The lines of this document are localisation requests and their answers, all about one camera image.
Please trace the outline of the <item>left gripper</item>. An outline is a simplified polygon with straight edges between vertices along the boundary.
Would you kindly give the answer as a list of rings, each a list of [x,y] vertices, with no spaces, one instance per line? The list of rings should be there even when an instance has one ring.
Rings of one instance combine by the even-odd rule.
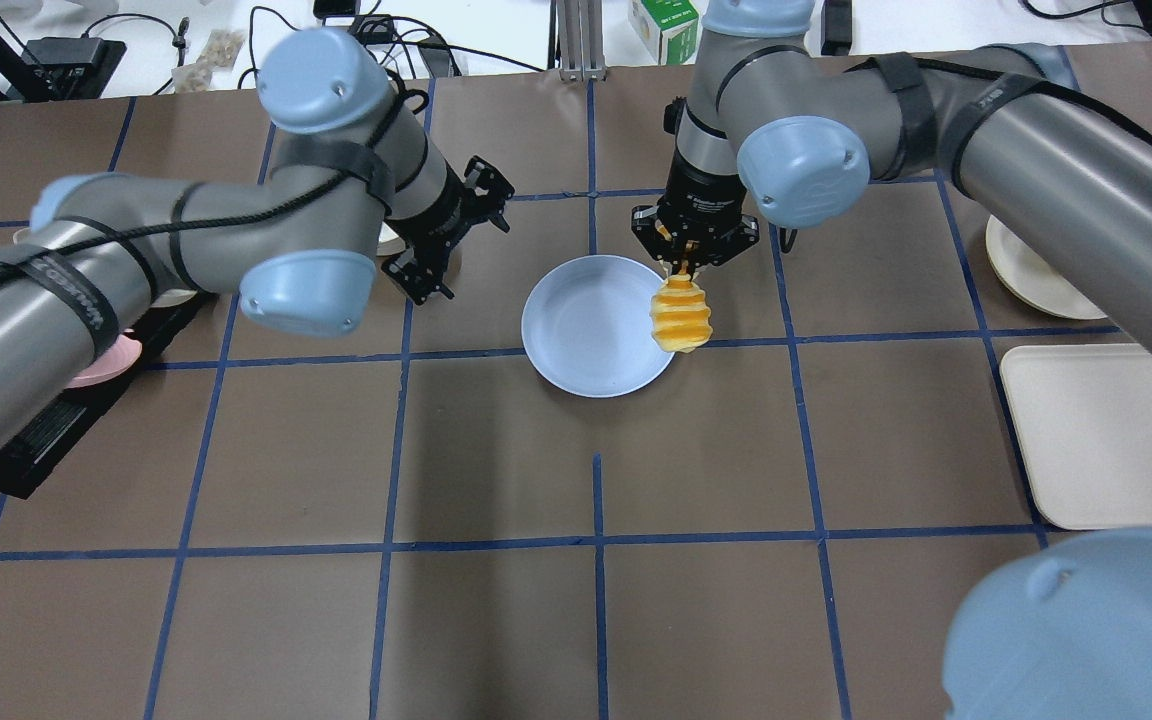
[[[381,264],[382,273],[417,306],[435,293],[453,300],[454,291],[445,283],[453,251],[475,225],[493,223],[499,232],[509,232],[505,211],[513,196],[515,187],[480,156],[472,156],[462,174],[445,164],[442,187],[425,209],[387,219],[404,249]]]

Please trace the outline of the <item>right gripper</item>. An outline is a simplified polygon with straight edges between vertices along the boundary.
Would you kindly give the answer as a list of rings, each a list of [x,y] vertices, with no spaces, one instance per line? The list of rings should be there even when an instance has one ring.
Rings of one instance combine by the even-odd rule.
[[[758,219],[742,211],[748,191],[726,135],[695,118],[685,97],[664,109],[675,150],[664,194],[632,210],[632,233],[650,258],[685,281],[722,266],[760,238]]]

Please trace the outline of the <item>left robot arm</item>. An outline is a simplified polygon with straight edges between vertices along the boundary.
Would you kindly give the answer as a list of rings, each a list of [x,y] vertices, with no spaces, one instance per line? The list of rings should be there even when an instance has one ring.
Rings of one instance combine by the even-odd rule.
[[[170,290],[236,293],[275,331],[361,327],[376,276],[414,304],[450,296],[477,223],[508,232],[515,188],[454,170],[388,73],[343,29],[303,29],[256,79],[285,138],[262,184],[123,173],[56,179],[0,247],[0,448]]]

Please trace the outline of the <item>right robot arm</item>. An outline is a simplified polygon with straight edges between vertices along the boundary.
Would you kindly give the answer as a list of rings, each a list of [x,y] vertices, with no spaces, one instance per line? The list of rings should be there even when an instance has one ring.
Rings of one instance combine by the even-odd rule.
[[[669,106],[666,190],[632,232],[673,272],[753,247],[755,200],[797,232],[873,181],[937,168],[1152,355],[1152,132],[1069,86],[1059,54],[992,45],[874,56],[823,76],[809,1],[713,1]],[[1097,530],[1001,566],[945,644],[950,719],[1152,719],[1152,526]]]

